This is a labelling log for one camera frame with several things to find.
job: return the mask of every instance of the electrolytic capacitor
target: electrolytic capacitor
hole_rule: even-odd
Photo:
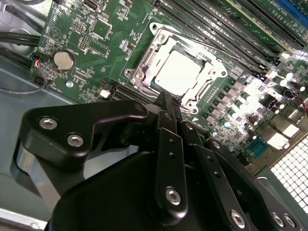
[[[280,77],[276,77],[276,78],[274,79],[274,82],[277,83],[277,84],[279,84],[279,85],[282,86],[282,87],[285,87],[285,86],[287,86],[287,84],[288,84],[288,81],[287,81],[286,79],[280,78]]]
[[[257,135],[252,131],[252,130],[248,130],[248,135],[255,140],[257,138]]]
[[[258,121],[257,121],[255,118],[253,118],[252,116],[250,116],[250,117],[248,118],[248,121],[249,121],[252,125],[254,125],[254,126],[256,126],[256,125],[258,124]]]
[[[230,110],[229,115],[231,115],[233,119],[237,119],[239,117],[239,115],[234,110]]]
[[[246,105],[243,104],[241,101],[236,102],[235,105],[236,105],[240,110],[244,110],[244,109],[246,108]]]
[[[221,123],[225,128],[231,127],[231,123],[227,119],[223,119]]]
[[[296,83],[296,82],[290,82],[289,83],[293,88],[299,90],[300,92],[304,91],[306,89],[305,86],[299,84],[299,83]]]

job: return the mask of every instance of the cpu socket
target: cpu socket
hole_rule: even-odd
[[[215,55],[171,26],[151,23],[154,38],[134,70],[125,76],[150,97],[168,91],[181,98],[182,111],[197,114],[198,102],[218,77],[228,72]]]

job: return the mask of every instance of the red wire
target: red wire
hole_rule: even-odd
[[[296,95],[297,99],[301,101],[303,107],[304,107],[304,110],[305,112],[307,113],[307,117],[308,117],[308,109],[306,108],[306,105],[304,103],[304,101],[299,97],[299,95]]]

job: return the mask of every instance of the motherboard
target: motherboard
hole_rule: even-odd
[[[78,103],[161,91],[183,118],[258,158],[308,115],[306,0],[55,0],[36,56]],[[38,78],[38,70],[31,74]]]

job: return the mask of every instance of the perforated metal mesh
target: perforated metal mesh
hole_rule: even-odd
[[[308,136],[271,170],[308,214]]]

